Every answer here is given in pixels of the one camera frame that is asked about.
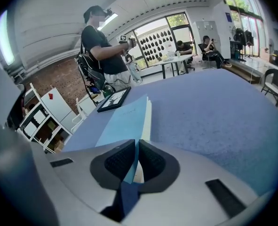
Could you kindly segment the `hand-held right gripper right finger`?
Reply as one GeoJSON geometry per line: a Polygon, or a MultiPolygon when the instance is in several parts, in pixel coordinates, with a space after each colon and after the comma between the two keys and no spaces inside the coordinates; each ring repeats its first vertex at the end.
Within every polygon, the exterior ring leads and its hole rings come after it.
{"type": "Polygon", "coordinates": [[[176,147],[139,141],[145,182],[124,223],[248,223],[258,196],[212,160],[176,147]]]}

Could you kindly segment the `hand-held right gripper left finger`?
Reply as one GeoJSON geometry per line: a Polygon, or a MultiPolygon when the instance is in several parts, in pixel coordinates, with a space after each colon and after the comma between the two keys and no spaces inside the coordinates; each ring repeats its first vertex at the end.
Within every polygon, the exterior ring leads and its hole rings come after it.
{"type": "Polygon", "coordinates": [[[47,156],[65,186],[97,212],[130,210],[134,196],[124,181],[135,160],[135,141],[122,140],[107,145],[47,156]]]}

